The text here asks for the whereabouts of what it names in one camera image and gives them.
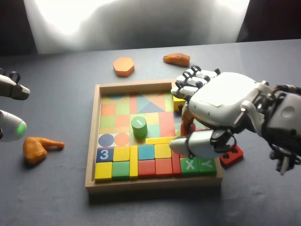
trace orange toy croissant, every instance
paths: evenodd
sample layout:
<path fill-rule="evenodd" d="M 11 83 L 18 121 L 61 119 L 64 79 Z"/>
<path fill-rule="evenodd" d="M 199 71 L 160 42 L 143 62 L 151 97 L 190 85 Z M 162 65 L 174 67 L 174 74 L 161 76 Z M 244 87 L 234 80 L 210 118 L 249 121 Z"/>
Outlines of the orange toy croissant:
<path fill-rule="evenodd" d="M 45 147 L 65 147 L 63 142 L 56 142 L 42 137 L 28 137 L 23 144 L 23 154 L 30 164 L 36 164 L 45 158 L 47 151 Z"/>

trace table surface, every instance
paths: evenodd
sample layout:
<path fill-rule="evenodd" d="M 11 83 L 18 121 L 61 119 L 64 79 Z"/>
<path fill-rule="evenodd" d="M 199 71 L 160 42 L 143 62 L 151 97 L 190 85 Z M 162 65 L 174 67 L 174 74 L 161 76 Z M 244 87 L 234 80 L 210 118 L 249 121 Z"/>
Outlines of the table surface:
<path fill-rule="evenodd" d="M 280 176 L 268 144 L 249 131 L 237 135 L 245 158 L 224 171 L 221 188 L 89 196 L 87 150 L 96 84 L 172 79 L 185 69 L 162 57 L 182 52 L 205 70 L 245 74 L 271 86 L 301 86 L 301 40 L 84 52 L 0 58 L 31 90 L 26 101 L 0 97 L 1 110 L 21 117 L 27 136 L 64 141 L 37 167 L 24 163 L 25 138 L 0 143 L 0 224 L 60 225 L 298 225 L 301 168 Z M 112 63 L 131 57 L 135 72 L 118 78 Z"/>

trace green cylindrical block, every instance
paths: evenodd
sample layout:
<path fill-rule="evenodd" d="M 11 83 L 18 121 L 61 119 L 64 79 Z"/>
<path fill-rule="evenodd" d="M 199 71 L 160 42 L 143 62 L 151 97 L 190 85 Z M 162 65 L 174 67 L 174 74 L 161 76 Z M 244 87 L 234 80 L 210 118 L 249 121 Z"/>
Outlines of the green cylindrical block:
<path fill-rule="evenodd" d="M 138 116 L 132 119 L 132 128 L 136 138 L 144 138 L 147 134 L 147 124 L 145 118 Z"/>

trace puzzle board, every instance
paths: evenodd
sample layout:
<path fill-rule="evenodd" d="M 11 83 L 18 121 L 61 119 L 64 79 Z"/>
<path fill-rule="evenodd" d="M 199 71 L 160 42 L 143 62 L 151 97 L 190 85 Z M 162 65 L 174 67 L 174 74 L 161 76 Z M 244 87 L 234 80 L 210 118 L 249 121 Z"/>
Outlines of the puzzle board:
<path fill-rule="evenodd" d="M 181 116 L 174 112 L 170 94 L 173 82 L 96 86 L 86 173 L 89 192 L 220 185 L 218 158 L 190 160 L 173 153 L 168 142 L 156 143 L 156 138 L 180 135 Z M 147 122 L 143 139 L 133 134 L 131 120 L 136 116 Z M 149 138 L 154 143 L 146 143 Z"/>

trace orange circle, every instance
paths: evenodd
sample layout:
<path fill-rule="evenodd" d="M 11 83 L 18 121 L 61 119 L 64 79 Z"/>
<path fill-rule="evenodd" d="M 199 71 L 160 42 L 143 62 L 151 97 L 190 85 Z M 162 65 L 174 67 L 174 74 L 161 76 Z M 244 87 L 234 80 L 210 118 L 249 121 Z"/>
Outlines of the orange circle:
<path fill-rule="evenodd" d="M 125 146 L 130 141 L 130 137 L 126 133 L 119 133 L 116 135 L 114 142 L 118 146 Z"/>

